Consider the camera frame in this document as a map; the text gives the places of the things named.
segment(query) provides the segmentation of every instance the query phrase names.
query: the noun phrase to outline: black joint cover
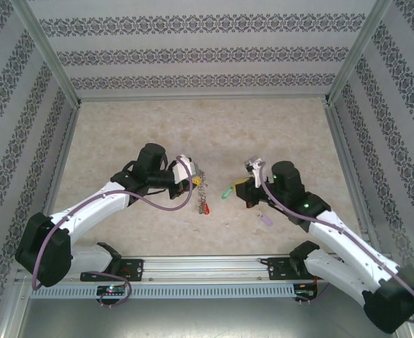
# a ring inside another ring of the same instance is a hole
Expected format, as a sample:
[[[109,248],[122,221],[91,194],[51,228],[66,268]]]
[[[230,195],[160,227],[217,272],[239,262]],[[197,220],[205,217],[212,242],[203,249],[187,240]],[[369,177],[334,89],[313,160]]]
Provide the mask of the black joint cover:
[[[137,162],[132,168],[133,174],[141,181],[146,182],[147,173],[160,170],[165,148],[159,144],[148,143],[140,150]]]
[[[29,273],[33,273],[41,245],[55,225],[42,213],[33,215],[25,227],[15,259]],[[68,232],[57,229],[44,250],[38,270],[38,280],[51,287],[60,282],[71,267],[71,240]]]
[[[237,196],[246,202],[247,208],[252,208],[253,206],[256,206],[259,201],[266,200],[266,193],[263,188],[261,186],[256,188],[255,184],[254,177],[250,177],[247,181],[235,186]]]
[[[397,275],[414,291],[414,267],[407,265]],[[414,314],[414,298],[394,278],[379,283],[381,287],[374,294],[362,293],[363,310],[381,331],[391,334]]]
[[[290,266],[296,271],[298,276],[308,274],[304,260],[310,252],[318,250],[319,248],[317,244],[311,241],[305,241],[290,252]]]
[[[146,182],[139,180],[131,172],[127,170],[123,170],[119,173],[116,173],[114,176],[111,177],[110,181],[121,184],[126,191],[134,192],[135,194],[138,194],[140,196],[146,196],[146,194],[149,191],[149,186]],[[131,196],[129,198],[128,206],[135,203],[137,200],[137,198]]]

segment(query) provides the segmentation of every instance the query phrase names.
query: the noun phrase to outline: black bracket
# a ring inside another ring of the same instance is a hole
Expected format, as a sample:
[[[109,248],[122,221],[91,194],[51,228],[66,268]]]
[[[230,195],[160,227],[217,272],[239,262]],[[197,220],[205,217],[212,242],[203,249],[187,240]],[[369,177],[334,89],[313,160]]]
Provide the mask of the black bracket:
[[[144,261],[142,259],[121,259],[119,277],[126,278],[129,282],[141,282],[143,277]],[[113,278],[93,275],[91,273],[81,273],[82,282],[118,282]]]
[[[261,263],[268,266],[270,280],[313,280],[310,273],[298,274],[290,265],[289,257],[262,258]]]

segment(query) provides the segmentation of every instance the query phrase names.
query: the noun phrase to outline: wire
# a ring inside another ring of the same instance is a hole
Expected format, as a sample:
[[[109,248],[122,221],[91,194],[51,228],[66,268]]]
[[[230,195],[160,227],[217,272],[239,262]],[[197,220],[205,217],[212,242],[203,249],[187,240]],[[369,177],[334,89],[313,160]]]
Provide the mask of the wire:
[[[146,196],[161,194],[162,192],[165,192],[165,191],[166,191],[166,189],[158,190],[157,192],[149,192],[148,194],[146,194]]]
[[[318,220],[317,218],[312,218],[312,217],[308,217],[308,216],[304,216],[301,215],[300,213],[296,213],[290,209],[288,209],[286,206],[284,206],[282,203],[280,203],[273,194],[271,194],[271,191],[268,189],[266,182],[263,178],[263,167],[265,166],[265,162],[262,162],[261,167],[259,168],[259,178],[261,179],[262,182],[262,187],[263,190],[265,190],[265,193],[268,195],[268,197],[270,197],[270,199],[277,205],[279,206],[285,213],[288,213],[296,218],[302,219],[302,220],[307,220],[308,222],[312,222],[312,223],[320,223],[323,225],[326,225],[327,227],[330,227],[334,230],[337,230],[339,232],[341,232],[344,236],[348,237],[348,239],[350,239],[360,250],[362,250],[363,252],[365,252],[367,254],[368,257],[370,257],[381,269],[383,269],[385,272],[387,272],[390,276],[392,276],[404,289],[406,289],[414,298],[414,291],[413,289],[407,285],[406,282],[404,282],[396,273],[394,273],[393,271],[391,271],[383,262],[381,262],[380,259],[378,259],[378,257],[376,257],[375,255],[373,255],[364,245],[362,245],[357,239],[354,238],[354,236],[346,231],[345,229],[343,229],[342,227],[329,223],[329,222],[325,222],[324,220]]]
[[[325,294],[326,294],[326,290],[329,289],[330,286],[331,286],[331,284],[327,283],[325,288],[321,291],[321,293],[319,295],[317,295],[314,299],[312,299],[312,301],[319,301],[322,297],[324,297]]]
[[[107,293],[103,293],[101,295],[101,297],[99,298],[99,303],[101,304],[101,307],[114,308],[115,306],[119,306],[122,303],[124,303],[125,301],[127,301],[129,299],[130,295],[132,294],[132,285],[127,280],[127,278],[124,278],[124,277],[121,277],[121,276],[116,276],[116,275],[111,275],[110,273],[100,273],[98,271],[89,271],[88,273],[93,274],[93,275],[102,276],[102,277],[113,278],[114,280],[120,280],[120,281],[124,282],[124,285],[127,285],[128,293],[125,295],[125,297],[123,299],[120,299],[116,303],[113,303],[113,304],[103,303],[102,299],[104,299],[104,296],[108,295]]]
[[[127,273],[127,275],[130,276],[130,271],[127,268],[122,268],[121,271],[124,271],[125,273]]]
[[[313,285],[315,285],[315,290],[313,292],[318,291],[318,277],[314,276],[313,278]]]
[[[35,265],[33,268],[33,273],[32,273],[32,289],[33,290],[38,290],[42,284],[40,283],[39,285],[37,285],[37,276],[38,276],[38,270],[39,270],[39,266],[41,264],[41,260],[43,258],[43,254],[44,254],[44,250],[46,249],[47,244],[49,243],[49,241],[51,240],[52,235],[55,233],[55,231],[57,231],[57,229],[64,223],[64,222],[68,222],[70,219],[70,217],[74,216],[80,209],[84,208],[85,206],[87,206],[88,204],[90,204],[93,201],[96,201],[97,199],[103,199],[106,198],[107,196],[110,195],[114,195],[114,194],[126,194],[126,195],[130,195],[136,199],[141,199],[143,202],[148,203],[150,206],[153,206],[154,208],[157,208],[159,210],[163,210],[163,211],[177,211],[182,209],[184,206],[186,206],[189,202],[189,200],[192,197],[192,193],[193,193],[193,182],[190,179],[190,177],[192,176],[192,174],[190,173],[190,170],[188,169],[187,165],[184,163],[184,161],[181,160],[181,156],[176,157],[177,161],[182,164],[182,167],[185,169],[185,171],[187,172],[188,175],[188,183],[189,183],[189,191],[188,191],[188,196],[185,199],[185,201],[180,204],[179,206],[176,206],[174,208],[168,208],[166,206],[159,206],[158,204],[155,204],[154,202],[149,201],[148,199],[145,199],[144,197],[135,194],[134,192],[126,192],[125,190],[112,190],[111,192],[105,192],[103,194],[99,194],[96,196],[93,196],[90,199],[87,199],[86,201],[82,202],[80,205],[76,206],[73,210],[71,210],[65,217],[63,217],[52,229],[51,231],[49,231],[49,233],[47,234],[47,236],[44,238],[44,241],[41,245],[41,247],[39,248],[38,251],[38,255],[37,255],[37,260],[35,261]]]

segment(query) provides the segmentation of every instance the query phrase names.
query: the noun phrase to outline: green charm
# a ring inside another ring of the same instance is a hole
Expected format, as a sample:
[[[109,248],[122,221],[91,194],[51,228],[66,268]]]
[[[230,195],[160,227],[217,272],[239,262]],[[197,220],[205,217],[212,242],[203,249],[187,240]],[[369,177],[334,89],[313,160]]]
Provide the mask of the green charm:
[[[232,193],[233,190],[234,188],[228,187],[227,190],[222,193],[221,198],[226,199],[227,197],[229,197],[229,195]]]

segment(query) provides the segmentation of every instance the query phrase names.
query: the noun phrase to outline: enclosure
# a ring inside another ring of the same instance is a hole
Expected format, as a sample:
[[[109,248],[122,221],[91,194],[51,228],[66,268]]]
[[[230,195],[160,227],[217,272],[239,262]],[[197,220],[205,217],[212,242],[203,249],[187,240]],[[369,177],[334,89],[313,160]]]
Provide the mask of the enclosure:
[[[194,190],[181,211],[135,203],[81,238],[144,259],[122,310],[78,296],[96,286],[78,276],[66,296],[32,292],[14,259],[30,216],[92,195],[149,142],[197,162],[210,213]],[[221,198],[255,155],[292,161],[414,267],[414,0],[0,0],[0,337],[388,337],[335,288],[311,306],[248,294],[277,288],[262,257],[306,240],[333,254],[273,208]]]

